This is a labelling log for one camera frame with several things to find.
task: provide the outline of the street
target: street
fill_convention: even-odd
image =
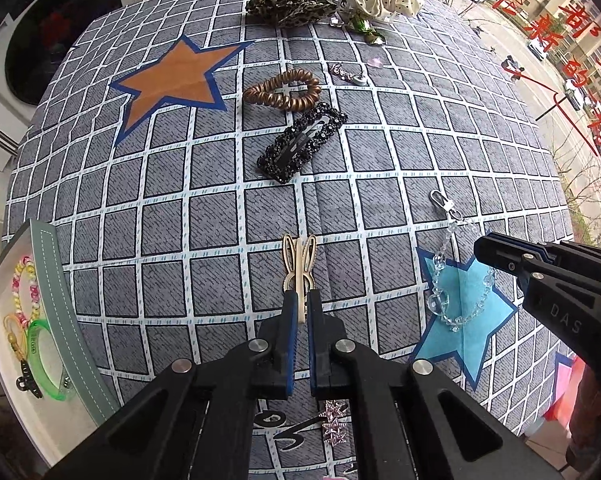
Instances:
[[[471,0],[453,0],[451,6],[461,12],[471,4]],[[526,76],[558,91],[557,99],[564,97],[564,79],[555,67],[548,60],[541,62],[536,59],[527,47],[527,38],[523,32],[492,9],[489,2],[475,4],[463,14],[463,18],[472,27],[479,25],[484,30],[481,40],[486,48],[494,47],[499,62],[511,55],[519,66],[525,68]],[[540,116],[554,104],[553,92],[538,84],[521,79],[516,86],[534,117]],[[589,136],[589,120],[584,111],[575,111],[566,100],[561,107],[580,131]],[[595,239],[601,233],[601,157],[592,153],[558,108],[538,121],[538,126],[545,136],[547,146],[554,153],[557,170],[566,171],[563,176],[567,182],[571,182],[570,189],[578,199],[581,212],[590,221],[591,235]]]

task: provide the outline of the pink yellow beaded bracelet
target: pink yellow beaded bracelet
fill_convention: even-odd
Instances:
[[[23,313],[23,304],[20,297],[20,280],[23,271],[26,270],[29,277],[29,295],[32,300],[32,313],[29,319]],[[27,329],[29,323],[40,317],[40,291],[38,289],[38,281],[36,280],[36,269],[34,262],[30,256],[23,256],[16,264],[14,269],[14,277],[12,279],[12,295],[14,297],[14,306],[16,307],[16,317],[24,330]]]

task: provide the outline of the washing machine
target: washing machine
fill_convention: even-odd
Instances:
[[[8,124],[4,133],[18,142],[71,44],[91,21],[134,1],[18,0],[0,25],[0,130]]]

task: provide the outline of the gray checkered tablecloth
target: gray checkered tablecloth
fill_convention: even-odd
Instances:
[[[53,223],[76,317],[104,382],[126,402],[173,359],[221,357],[280,307],[283,234],[316,234],[314,277],[325,309],[387,359],[406,360],[426,324],[416,248],[435,251],[440,189],[482,229],[571,237],[565,197],[544,140],[498,60],[454,12],[427,0],[417,18],[384,25],[383,47],[326,23],[275,30],[246,23],[246,0],[145,0],[93,22],[55,75],[21,145],[4,240],[26,218]],[[166,106],[113,148],[130,96],[112,80],[186,34],[199,46],[255,40],[215,73],[228,111]],[[366,60],[379,57],[384,68]],[[327,72],[342,61],[368,87]],[[300,176],[280,186],[256,158],[290,113],[243,104],[243,89],[289,66],[321,80],[321,98],[349,115]],[[473,240],[456,237],[466,260]],[[497,277],[514,303],[514,280]],[[342,474],[349,444],[276,434],[315,416],[307,333],[281,428],[255,428],[254,478]],[[554,354],[567,348],[525,312],[491,338],[469,393],[519,432],[551,398]],[[453,360],[439,364],[462,387]]]

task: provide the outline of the bronze spiral hair tie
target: bronze spiral hair tie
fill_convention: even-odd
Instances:
[[[274,90],[282,88],[283,84],[289,84],[292,81],[306,83],[306,94],[301,97],[290,97],[289,95],[274,93]],[[318,94],[321,91],[320,86],[318,86],[319,83],[320,81],[308,70],[293,68],[276,77],[267,79],[267,81],[250,86],[243,93],[243,99],[250,104],[280,108],[284,111],[302,112],[314,107],[318,102]]]

